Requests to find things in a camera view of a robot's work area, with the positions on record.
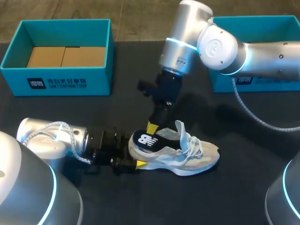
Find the teal box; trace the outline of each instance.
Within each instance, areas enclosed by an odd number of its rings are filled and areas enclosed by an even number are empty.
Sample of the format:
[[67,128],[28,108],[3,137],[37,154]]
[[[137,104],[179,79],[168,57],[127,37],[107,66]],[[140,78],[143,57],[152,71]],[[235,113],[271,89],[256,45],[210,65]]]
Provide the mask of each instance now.
[[[242,42],[300,41],[300,24],[293,15],[215,17],[214,22]],[[214,92],[233,92],[230,77],[210,69],[209,74]],[[238,78],[236,83],[240,92],[300,90],[300,82],[262,77]]]
[[[0,69],[14,96],[109,95],[113,44],[109,19],[21,21]],[[105,47],[104,66],[26,68],[36,46]]]

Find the logo on box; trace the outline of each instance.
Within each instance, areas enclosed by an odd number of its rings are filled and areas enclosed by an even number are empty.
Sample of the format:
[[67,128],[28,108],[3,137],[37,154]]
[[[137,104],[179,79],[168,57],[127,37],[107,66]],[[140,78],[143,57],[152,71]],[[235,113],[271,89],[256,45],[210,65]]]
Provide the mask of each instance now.
[[251,84],[253,80],[253,77],[250,76],[245,76],[245,77],[240,77],[236,80],[236,85],[245,85],[245,84]]
[[42,78],[27,78],[27,81],[32,89],[46,89]]

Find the concrete floor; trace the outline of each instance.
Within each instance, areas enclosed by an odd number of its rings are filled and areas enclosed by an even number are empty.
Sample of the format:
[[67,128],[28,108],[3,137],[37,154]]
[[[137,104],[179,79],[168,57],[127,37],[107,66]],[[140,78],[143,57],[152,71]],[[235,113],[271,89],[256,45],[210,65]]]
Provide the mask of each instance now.
[[[115,40],[163,40],[181,0],[0,0],[0,43],[20,20],[110,18]],[[300,0],[201,0],[224,15],[296,15]]]

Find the shoe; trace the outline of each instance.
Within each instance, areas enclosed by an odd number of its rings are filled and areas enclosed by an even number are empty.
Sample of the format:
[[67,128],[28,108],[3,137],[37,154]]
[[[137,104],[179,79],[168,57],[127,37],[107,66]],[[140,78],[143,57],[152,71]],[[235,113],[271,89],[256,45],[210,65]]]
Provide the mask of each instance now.
[[130,155],[147,162],[142,169],[168,169],[179,176],[189,176],[210,169],[219,160],[218,147],[200,141],[186,132],[184,123],[175,122],[178,132],[169,128],[154,135],[137,130],[131,136],[128,148]]

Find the shoe sole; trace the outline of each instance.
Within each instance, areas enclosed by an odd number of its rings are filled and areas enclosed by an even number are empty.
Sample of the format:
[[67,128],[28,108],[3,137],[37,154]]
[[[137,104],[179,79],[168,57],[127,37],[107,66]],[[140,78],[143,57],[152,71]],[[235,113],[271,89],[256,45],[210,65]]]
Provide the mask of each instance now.
[[209,170],[210,168],[212,168],[217,162],[215,162],[212,165],[209,165],[207,167],[204,167],[202,169],[199,170],[180,170],[180,169],[176,169],[174,167],[171,167],[169,165],[164,165],[164,164],[160,164],[160,163],[147,163],[146,166],[140,168],[140,170],[156,170],[156,169],[167,169],[172,171],[174,174],[178,175],[178,176],[191,176],[191,175],[195,175],[197,173],[202,173],[206,170]]

